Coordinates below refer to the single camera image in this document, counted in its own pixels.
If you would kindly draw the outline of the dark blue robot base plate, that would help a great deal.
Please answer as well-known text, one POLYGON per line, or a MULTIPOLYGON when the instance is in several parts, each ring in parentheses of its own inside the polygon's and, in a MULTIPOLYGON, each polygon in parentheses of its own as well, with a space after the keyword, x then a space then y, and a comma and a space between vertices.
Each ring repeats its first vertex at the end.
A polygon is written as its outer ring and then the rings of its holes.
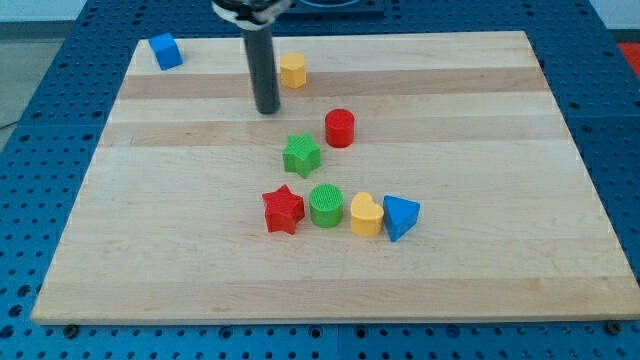
POLYGON ((386 0, 293 0, 283 17, 383 15, 386 0))

